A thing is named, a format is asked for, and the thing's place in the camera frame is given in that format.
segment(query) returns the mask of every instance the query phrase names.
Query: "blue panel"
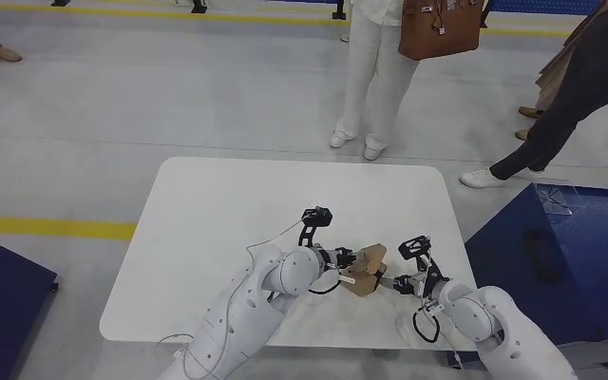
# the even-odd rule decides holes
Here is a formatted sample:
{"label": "blue panel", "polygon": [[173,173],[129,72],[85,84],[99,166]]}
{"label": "blue panel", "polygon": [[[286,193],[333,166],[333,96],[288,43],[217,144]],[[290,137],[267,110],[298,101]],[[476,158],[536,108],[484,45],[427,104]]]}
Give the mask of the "blue panel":
{"label": "blue panel", "polygon": [[608,190],[579,191],[587,209],[551,224],[530,185],[465,245],[477,285],[505,289],[556,344],[608,337],[607,303],[591,306],[608,294]]}
{"label": "blue panel", "polygon": [[601,0],[496,0],[492,10],[520,13],[591,14]]}
{"label": "blue panel", "polygon": [[57,275],[0,247],[0,380],[6,380]]}

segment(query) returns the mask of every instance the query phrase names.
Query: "white sneaker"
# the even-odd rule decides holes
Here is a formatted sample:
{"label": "white sneaker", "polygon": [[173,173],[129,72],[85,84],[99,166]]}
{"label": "white sneaker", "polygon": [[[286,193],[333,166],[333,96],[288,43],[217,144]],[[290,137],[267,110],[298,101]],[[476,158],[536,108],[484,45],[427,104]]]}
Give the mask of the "white sneaker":
{"label": "white sneaker", "polygon": [[332,138],[330,139],[330,146],[332,148],[341,148],[344,144],[352,139],[345,138],[342,134],[333,133]]}
{"label": "white sneaker", "polygon": [[522,170],[518,174],[514,175],[513,177],[517,177],[519,179],[530,181],[530,182],[536,182],[542,178],[543,174],[544,174],[544,170],[541,172],[534,172],[526,167],[524,170]]}
{"label": "white sneaker", "polygon": [[375,159],[380,157],[380,153],[382,153],[382,150],[371,149],[366,145],[365,152],[363,152],[363,157],[365,157],[366,160],[374,161]]}
{"label": "white sneaker", "polygon": [[506,180],[499,180],[492,175],[489,168],[477,170],[475,172],[464,173],[460,176],[460,182],[474,189],[484,189],[486,187],[504,186]]}

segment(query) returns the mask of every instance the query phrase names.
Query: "brown shoe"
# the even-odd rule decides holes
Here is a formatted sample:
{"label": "brown shoe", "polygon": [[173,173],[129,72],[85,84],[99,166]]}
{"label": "brown shoe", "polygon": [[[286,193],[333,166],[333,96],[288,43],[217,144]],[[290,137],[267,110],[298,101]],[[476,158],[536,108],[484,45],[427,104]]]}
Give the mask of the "brown shoe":
{"label": "brown shoe", "polygon": [[526,118],[538,119],[544,111],[532,107],[521,106],[519,112]]}
{"label": "brown shoe", "polygon": [[529,129],[519,130],[519,131],[515,132],[515,137],[517,137],[520,140],[527,141],[528,140],[528,132],[529,131],[530,131]]}
{"label": "brown shoe", "polygon": [[0,45],[0,59],[8,62],[19,62],[22,60],[21,55]]}

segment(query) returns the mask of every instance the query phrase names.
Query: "small brown box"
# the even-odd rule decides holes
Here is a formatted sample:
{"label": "small brown box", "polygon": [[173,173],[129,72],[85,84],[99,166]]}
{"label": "small brown box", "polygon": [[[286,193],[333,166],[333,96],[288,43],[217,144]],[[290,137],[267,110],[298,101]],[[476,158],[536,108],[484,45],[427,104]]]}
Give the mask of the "small brown box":
{"label": "small brown box", "polygon": [[354,279],[354,283],[342,282],[342,285],[358,296],[372,294],[378,287],[378,282],[387,271],[387,265],[382,262],[387,248],[382,244],[374,244],[364,248],[364,256],[355,262],[343,276]]}

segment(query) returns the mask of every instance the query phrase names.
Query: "white shirt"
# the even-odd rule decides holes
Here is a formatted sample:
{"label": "white shirt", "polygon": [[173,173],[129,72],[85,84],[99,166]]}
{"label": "white shirt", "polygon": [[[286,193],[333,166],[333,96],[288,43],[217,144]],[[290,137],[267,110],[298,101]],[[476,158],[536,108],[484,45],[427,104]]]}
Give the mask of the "white shirt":
{"label": "white shirt", "polygon": [[378,25],[401,27],[403,0],[352,0],[352,4]]}

